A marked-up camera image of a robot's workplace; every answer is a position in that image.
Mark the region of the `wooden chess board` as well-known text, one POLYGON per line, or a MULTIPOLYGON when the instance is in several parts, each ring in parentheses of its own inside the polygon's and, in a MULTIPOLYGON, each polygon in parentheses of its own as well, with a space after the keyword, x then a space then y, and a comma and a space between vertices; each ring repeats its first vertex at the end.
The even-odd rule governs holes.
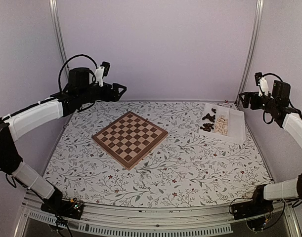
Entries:
POLYGON ((131 170, 167 136, 164 129, 127 112, 92 139, 126 170, 131 170))

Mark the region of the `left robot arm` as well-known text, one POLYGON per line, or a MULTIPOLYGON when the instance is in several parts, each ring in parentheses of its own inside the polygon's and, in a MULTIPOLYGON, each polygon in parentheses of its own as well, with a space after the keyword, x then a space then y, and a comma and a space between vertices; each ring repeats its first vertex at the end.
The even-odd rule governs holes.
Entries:
POLYGON ((97 67, 94 72, 85 67, 74 68, 69 71, 68 83, 61 92, 0 117, 0 170, 47 199, 48 208, 55 214, 62 214, 66 210, 65 201, 60 199, 62 193, 23 162, 15 141, 47 122, 64 118, 75 111, 84 111, 83 105, 90 108, 96 101, 119 101, 127 88, 118 83, 104 83, 103 78, 108 71, 107 63, 97 67))

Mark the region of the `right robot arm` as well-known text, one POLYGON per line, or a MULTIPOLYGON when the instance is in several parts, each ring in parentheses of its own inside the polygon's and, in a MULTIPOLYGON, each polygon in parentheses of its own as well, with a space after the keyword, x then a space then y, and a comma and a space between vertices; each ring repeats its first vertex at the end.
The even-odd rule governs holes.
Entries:
POLYGON ((291 86, 278 79, 270 89, 265 76, 257 90, 239 95, 248 129, 276 182, 265 185, 248 211, 259 215, 267 200, 302 199, 302 113, 290 101, 291 86))

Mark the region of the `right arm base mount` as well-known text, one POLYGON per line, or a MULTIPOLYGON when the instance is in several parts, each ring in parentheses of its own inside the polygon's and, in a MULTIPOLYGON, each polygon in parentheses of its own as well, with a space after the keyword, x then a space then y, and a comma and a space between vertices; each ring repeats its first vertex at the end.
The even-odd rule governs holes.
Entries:
POLYGON ((251 198, 236 198, 229 205, 229 213, 233 215, 234 220, 247 220, 262 215, 247 221, 248 228, 255 232, 265 229, 273 210, 272 200, 253 201, 251 198))

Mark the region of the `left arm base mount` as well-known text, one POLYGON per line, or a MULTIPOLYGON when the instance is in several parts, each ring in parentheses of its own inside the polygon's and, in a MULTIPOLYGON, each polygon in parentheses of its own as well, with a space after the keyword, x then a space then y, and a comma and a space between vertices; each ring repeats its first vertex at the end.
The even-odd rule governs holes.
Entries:
POLYGON ((84 210, 84 202, 77 198, 64 200, 61 197, 45 199, 41 210, 62 217, 80 220, 84 210))

